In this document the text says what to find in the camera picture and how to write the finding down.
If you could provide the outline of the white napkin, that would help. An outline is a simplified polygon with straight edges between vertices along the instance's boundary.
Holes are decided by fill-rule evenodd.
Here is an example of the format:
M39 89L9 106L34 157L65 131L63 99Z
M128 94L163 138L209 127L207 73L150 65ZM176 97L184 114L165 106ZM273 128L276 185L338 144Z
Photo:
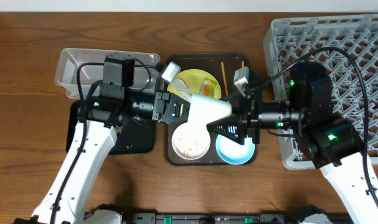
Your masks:
M190 89L186 86L183 80L174 79L172 81L172 87L180 94L181 98L191 102L192 95L190 93Z

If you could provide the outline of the light blue bowl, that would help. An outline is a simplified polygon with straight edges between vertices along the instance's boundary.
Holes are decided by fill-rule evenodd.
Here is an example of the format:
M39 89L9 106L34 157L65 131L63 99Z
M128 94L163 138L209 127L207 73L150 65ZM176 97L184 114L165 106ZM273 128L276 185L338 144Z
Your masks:
M255 155L256 146L250 138L245 138L244 144L238 144L227 137L218 135L215 149L219 157L231 165L242 165Z

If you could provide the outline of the white cup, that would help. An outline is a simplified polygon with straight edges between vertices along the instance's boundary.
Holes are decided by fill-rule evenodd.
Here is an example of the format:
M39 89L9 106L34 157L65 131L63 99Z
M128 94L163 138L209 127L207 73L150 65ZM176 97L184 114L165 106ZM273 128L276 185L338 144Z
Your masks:
M230 103L195 93L191 98L187 122L194 128L205 129L207 124L231 114Z

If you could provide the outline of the white bowl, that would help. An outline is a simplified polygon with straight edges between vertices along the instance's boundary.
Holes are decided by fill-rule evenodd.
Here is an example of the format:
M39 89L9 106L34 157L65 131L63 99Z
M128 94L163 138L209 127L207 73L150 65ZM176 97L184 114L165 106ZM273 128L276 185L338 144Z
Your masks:
M188 123L179 125L172 134L174 152L185 160L203 157L210 148L210 134L206 129L195 128Z

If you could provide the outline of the yellow round plate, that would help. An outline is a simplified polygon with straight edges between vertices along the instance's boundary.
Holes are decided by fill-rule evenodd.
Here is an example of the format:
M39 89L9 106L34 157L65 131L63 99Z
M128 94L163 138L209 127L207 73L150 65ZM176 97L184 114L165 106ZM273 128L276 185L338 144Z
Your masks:
M202 82L205 78L209 78L217 82L217 88L213 98L219 99L222 96L219 82L216 80L214 76L212 76L208 72L199 69L188 69L177 74L177 76L174 79L183 80L186 86L190 89L190 93L193 96L193 94L195 93L200 94ZM171 93L175 93L176 95L180 96L180 94L172 87L172 84L168 85L167 91L170 91Z

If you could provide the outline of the green snack wrapper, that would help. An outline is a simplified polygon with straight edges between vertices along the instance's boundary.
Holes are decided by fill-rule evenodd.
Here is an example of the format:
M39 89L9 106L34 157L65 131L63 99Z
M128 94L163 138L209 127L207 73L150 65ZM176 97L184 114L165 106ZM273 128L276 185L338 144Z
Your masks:
M203 79L200 94L208 97L214 97L217 88L217 82L205 78Z

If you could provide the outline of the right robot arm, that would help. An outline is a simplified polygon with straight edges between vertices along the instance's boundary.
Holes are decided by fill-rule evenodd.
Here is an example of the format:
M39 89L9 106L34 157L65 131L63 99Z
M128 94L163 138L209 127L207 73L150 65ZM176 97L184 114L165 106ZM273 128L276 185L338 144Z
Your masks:
M207 124L207 130L238 143L259 142L262 129L291 130L299 150L320 170L339 195L353 223L378 223L378 179L367 153L367 137L333 113L332 80L317 62L289 69L286 101L247 99L238 113Z

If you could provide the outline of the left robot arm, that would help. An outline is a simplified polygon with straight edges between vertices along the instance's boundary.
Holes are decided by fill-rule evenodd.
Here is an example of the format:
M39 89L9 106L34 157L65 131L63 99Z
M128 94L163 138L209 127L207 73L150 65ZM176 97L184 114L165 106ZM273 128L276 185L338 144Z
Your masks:
M123 214L111 205L85 215L88 198L106 156L122 137L130 121L173 124L187 120L190 104L169 91L157 91L145 100L144 87L131 90L136 68L149 70L135 57L108 54L103 77L83 93L77 68L79 94L77 123L67 156L54 183L29 219L14 223L123 223Z

